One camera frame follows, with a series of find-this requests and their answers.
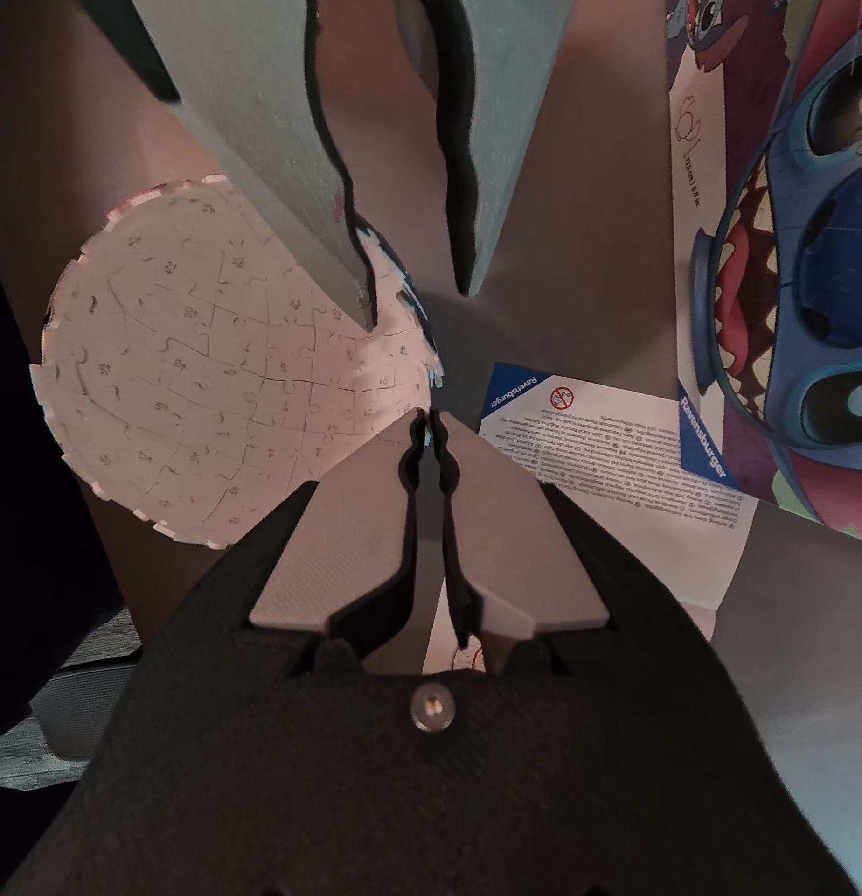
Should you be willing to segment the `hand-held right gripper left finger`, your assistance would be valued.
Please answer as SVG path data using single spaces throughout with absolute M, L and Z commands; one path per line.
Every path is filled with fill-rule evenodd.
M 404 627 L 425 424 L 424 410 L 407 412 L 323 477 L 250 613 L 253 626 L 342 638 L 359 658 Z

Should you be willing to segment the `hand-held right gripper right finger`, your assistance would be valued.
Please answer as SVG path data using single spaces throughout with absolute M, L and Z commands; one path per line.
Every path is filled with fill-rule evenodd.
M 433 432 L 459 646 L 604 626 L 605 604 L 537 478 L 447 412 L 433 414 Z

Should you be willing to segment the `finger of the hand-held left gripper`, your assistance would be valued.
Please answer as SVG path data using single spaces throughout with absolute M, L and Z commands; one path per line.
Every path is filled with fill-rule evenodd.
M 375 275 L 318 92 L 317 3 L 134 5 L 179 93 L 180 122 L 325 294 L 372 330 Z
M 571 1 L 424 1 L 438 63 L 437 139 L 459 292 L 487 274 Z

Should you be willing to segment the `blue puzzle ball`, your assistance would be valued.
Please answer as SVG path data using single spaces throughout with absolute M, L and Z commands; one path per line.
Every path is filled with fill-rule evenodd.
M 178 542 L 239 541 L 405 412 L 443 367 L 414 285 L 368 223 L 368 332 L 225 175 L 134 197 L 67 264 L 31 367 L 64 461 Z

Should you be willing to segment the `cartoon character puzzle box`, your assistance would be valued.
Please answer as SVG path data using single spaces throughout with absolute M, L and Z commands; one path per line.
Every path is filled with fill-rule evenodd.
M 665 26 L 682 466 L 862 539 L 862 1 Z

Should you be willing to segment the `folded instruction leaflet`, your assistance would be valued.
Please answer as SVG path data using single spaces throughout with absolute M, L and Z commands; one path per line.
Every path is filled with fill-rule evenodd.
M 672 677 L 704 692 L 726 672 L 709 647 L 756 502 L 685 472 L 675 400 L 497 364 L 480 436 L 553 483 L 628 548 L 703 636 Z

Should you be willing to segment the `dark grey fabric chair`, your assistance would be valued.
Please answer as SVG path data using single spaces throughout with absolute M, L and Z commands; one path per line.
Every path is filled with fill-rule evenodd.
M 29 791 L 79 780 L 141 652 L 128 608 L 92 629 L 0 736 L 0 787 Z

